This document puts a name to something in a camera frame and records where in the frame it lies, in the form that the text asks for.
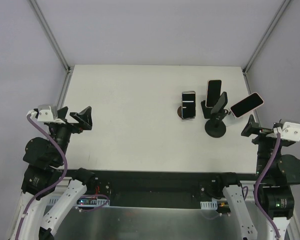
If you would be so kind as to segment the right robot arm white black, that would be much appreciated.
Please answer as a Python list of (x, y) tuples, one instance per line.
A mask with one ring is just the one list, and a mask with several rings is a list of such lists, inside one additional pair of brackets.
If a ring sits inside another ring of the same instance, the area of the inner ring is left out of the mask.
[(272, 128), (261, 127), (250, 115), (241, 136), (255, 135), (257, 145), (256, 181), (253, 199), (257, 207), (258, 224), (252, 221), (245, 203), (248, 195), (235, 172), (219, 173), (212, 186), (214, 198), (225, 198), (235, 219), (240, 240), (283, 240), (294, 214), (295, 199), (291, 187), (300, 185), (300, 159), (282, 154), (283, 147), (300, 141), (300, 124), (275, 122)]

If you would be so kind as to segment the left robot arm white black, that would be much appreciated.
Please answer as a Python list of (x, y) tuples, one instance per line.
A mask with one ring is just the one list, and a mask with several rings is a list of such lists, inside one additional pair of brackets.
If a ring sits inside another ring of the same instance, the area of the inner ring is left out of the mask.
[(96, 175), (79, 168), (58, 202), (45, 213), (56, 186), (68, 171), (66, 151), (73, 134), (93, 127), (92, 107), (68, 112), (68, 107), (40, 105), (26, 119), (44, 137), (35, 137), (25, 146), (23, 161), (28, 164), (21, 185), (21, 206), (11, 239), (52, 240), (73, 205), (83, 195), (97, 193)]

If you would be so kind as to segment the phone with clear case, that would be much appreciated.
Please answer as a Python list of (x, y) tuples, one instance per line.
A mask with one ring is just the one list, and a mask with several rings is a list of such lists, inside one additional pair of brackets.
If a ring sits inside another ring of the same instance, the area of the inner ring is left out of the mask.
[(184, 91), (181, 95), (181, 118), (183, 120), (196, 117), (196, 92)]

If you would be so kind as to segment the brown round base phone stand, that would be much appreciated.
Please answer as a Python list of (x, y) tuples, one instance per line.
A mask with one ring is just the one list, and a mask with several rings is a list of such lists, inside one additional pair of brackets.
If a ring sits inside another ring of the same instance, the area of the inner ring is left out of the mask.
[(183, 116), (182, 116), (182, 106), (179, 106), (178, 109), (177, 109), (177, 115), (183, 119)]

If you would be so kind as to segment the black phone dark case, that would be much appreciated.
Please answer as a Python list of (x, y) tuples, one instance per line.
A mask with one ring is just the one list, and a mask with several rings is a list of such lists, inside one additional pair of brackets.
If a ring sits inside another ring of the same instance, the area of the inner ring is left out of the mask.
[(224, 91), (220, 95), (220, 97), (217, 100), (216, 104), (211, 109), (210, 114), (215, 115), (215, 114), (221, 113), (224, 110), (227, 103), (228, 103), (228, 95), (227, 95), (227, 92)]

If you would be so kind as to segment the black round base clamp stand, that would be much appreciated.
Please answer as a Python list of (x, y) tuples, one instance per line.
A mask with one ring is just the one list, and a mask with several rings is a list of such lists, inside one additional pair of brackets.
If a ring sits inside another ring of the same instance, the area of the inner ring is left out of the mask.
[(228, 115), (229, 111), (223, 109), (218, 113), (211, 115), (211, 118), (205, 123), (205, 132), (212, 138), (221, 138), (225, 135), (227, 127), (223, 119)]

